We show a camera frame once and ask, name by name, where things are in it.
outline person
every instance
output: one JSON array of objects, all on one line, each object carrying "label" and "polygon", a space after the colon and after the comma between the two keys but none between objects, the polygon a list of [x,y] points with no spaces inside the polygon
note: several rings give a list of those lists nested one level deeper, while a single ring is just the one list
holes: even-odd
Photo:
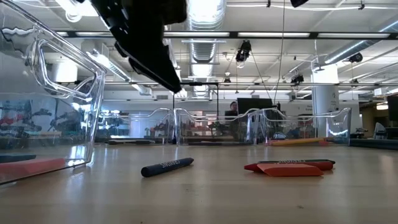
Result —
[{"label": "person", "polygon": [[[238,104],[234,101],[229,105],[230,110],[225,111],[225,116],[237,116],[238,115]],[[235,141],[239,141],[239,121],[237,118],[225,118],[232,120],[229,123],[229,132]]]}]

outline clear plastic bin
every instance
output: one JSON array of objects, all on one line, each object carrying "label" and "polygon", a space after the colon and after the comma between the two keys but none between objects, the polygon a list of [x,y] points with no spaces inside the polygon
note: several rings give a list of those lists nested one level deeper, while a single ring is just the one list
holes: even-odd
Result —
[{"label": "clear plastic bin", "polygon": [[[89,162],[106,70],[10,1],[0,21],[0,183]],[[90,75],[54,82],[47,52]]]},{"label": "clear plastic bin", "polygon": [[141,144],[168,144],[173,142],[173,110],[157,108],[153,112],[128,116],[100,117],[96,142],[109,140],[138,141]]},{"label": "clear plastic bin", "polygon": [[351,108],[313,116],[285,116],[275,109],[257,112],[260,141],[270,146],[348,145]]},{"label": "clear plastic bin", "polygon": [[174,111],[175,136],[179,145],[243,145],[256,142],[258,113],[247,112],[239,116],[196,116],[181,108]]}]

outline table surface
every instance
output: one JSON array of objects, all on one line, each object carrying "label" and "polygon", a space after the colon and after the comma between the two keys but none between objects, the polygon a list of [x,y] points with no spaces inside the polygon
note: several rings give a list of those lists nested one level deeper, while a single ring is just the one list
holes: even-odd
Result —
[{"label": "table surface", "polygon": [[[192,157],[151,178],[141,167]],[[274,159],[331,159],[323,177],[243,169]],[[0,187],[6,223],[397,223],[398,152],[355,147],[98,146],[85,167]]]}]

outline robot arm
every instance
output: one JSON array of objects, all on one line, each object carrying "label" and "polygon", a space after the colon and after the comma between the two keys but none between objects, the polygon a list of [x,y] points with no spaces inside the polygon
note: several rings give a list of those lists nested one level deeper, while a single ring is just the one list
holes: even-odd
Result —
[{"label": "robot arm", "polygon": [[131,67],[177,93],[181,90],[180,80],[162,40],[165,25],[187,18],[185,1],[91,0],[91,3],[116,39],[116,49],[129,58]]}]

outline air duct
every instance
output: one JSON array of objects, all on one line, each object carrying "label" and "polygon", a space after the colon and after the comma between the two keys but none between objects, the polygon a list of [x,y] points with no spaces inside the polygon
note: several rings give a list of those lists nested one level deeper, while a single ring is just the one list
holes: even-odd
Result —
[{"label": "air duct", "polygon": [[[223,25],[226,0],[190,0],[188,6],[187,26],[192,31],[216,31]],[[190,44],[192,76],[196,82],[207,82],[213,71],[217,50],[216,43]],[[206,96],[208,86],[193,87],[194,96]]]},{"label": "air duct", "polygon": [[[394,16],[392,19],[385,22],[378,32],[397,32],[398,31],[398,16]],[[346,46],[336,50],[335,52],[327,55],[323,60],[322,65],[330,65],[340,62],[346,58],[353,56],[354,54],[380,42],[381,40],[357,40],[352,41]]]}]

